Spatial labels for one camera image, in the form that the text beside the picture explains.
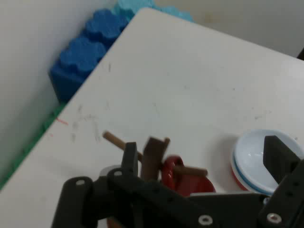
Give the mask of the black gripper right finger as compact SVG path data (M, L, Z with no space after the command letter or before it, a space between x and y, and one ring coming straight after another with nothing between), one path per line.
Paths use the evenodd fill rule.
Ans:
M278 137L266 136L263 164L278 186L258 215L263 228L304 226L304 161Z

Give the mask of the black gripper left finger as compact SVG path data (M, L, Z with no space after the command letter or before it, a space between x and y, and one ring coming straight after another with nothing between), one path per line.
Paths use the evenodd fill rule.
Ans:
M76 177L62 188L54 228L95 228L113 218L125 228L211 228L213 215L157 181L138 176L136 143L129 142L120 168L91 180Z

